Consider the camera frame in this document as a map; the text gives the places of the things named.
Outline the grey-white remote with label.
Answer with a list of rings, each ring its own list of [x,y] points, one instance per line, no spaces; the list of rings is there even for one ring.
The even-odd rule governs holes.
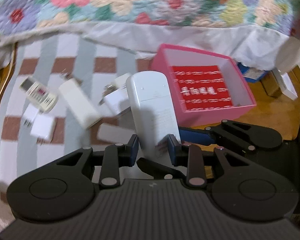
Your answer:
[[[163,158],[170,134],[181,142],[166,76],[156,71],[138,72],[127,79],[126,89],[145,158]]]

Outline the white cube charger adapter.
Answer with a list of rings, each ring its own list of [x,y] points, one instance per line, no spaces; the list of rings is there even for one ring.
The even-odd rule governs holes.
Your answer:
[[[115,116],[130,109],[128,94],[117,89],[104,97],[104,103]]]

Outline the long white remote back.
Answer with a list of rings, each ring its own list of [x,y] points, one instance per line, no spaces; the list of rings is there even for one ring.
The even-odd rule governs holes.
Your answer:
[[[70,112],[83,129],[89,129],[102,119],[102,115],[96,110],[75,79],[65,81],[58,90]]]

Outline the cream remote with label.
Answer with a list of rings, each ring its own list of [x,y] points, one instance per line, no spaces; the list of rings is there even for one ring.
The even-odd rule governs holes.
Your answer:
[[[113,81],[114,86],[117,89],[124,88],[126,86],[126,81],[130,76],[131,76],[130,73],[126,73],[126,74],[116,77]]]

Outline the large white plug charger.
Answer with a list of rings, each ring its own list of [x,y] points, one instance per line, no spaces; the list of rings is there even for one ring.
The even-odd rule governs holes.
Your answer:
[[[56,128],[56,119],[48,114],[38,114],[32,124],[30,135],[36,138],[37,144],[50,143]]]

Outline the small white plug charger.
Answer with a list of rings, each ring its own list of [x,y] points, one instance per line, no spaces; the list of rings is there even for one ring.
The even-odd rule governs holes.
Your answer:
[[[23,124],[26,127],[31,127],[39,112],[40,110],[30,103],[25,109],[25,112],[23,113],[22,116]]]

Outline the air conditioner remote with screen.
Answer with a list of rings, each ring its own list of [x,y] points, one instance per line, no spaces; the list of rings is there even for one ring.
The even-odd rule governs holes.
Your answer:
[[[27,99],[41,112],[48,113],[57,103],[58,96],[51,93],[46,86],[39,83],[33,77],[27,77],[20,89],[26,93]]]

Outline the pink cardboard box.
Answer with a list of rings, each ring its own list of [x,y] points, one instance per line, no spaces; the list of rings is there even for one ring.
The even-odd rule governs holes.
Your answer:
[[[234,120],[256,106],[245,78],[228,56],[162,44],[151,69],[167,77],[179,126]]]

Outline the white box on floor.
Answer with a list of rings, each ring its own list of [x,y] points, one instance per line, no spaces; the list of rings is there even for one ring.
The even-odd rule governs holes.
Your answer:
[[[278,69],[272,70],[274,77],[281,89],[281,92],[286,97],[290,98],[291,100],[296,100],[298,98],[298,94],[295,90],[295,87],[288,75],[288,73],[281,73]]]

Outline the blue cardboard box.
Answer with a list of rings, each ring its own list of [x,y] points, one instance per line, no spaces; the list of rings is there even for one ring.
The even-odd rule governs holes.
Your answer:
[[[249,83],[256,83],[260,81],[268,72],[265,70],[258,70],[256,68],[247,67],[243,65],[241,62],[238,62],[237,66],[241,71],[245,80]]]

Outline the white bed sheet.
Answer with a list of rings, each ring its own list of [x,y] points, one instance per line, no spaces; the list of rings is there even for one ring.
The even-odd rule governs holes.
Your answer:
[[[80,22],[0,37],[0,48],[48,33],[73,33],[105,46],[155,53],[163,43],[230,56],[248,67],[288,72],[300,64],[300,40],[257,25],[234,28],[180,27],[123,22]]]

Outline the floral quilted bedspread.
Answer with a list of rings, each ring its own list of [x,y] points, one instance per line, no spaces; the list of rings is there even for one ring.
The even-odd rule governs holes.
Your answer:
[[[259,25],[300,40],[300,0],[0,0],[0,37],[66,23]]]

